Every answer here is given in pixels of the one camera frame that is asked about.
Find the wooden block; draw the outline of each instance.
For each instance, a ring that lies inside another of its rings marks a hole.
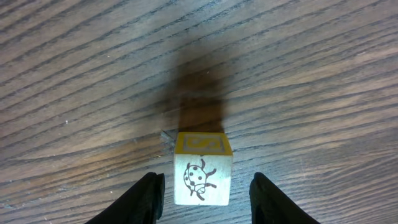
[[[174,154],[177,205],[227,205],[233,155],[223,133],[179,133]]]

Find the ladybug drawing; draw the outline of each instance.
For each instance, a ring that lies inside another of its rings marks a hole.
[[[184,172],[184,182],[185,185],[191,190],[191,196],[194,192],[196,192],[200,200],[205,200],[200,194],[206,192],[206,187],[217,188],[215,184],[207,182],[207,178],[213,175],[217,170],[213,169],[213,171],[206,173],[203,170],[206,163],[203,159],[200,159],[200,161],[201,166],[190,165],[190,163],[187,164],[187,169]]]

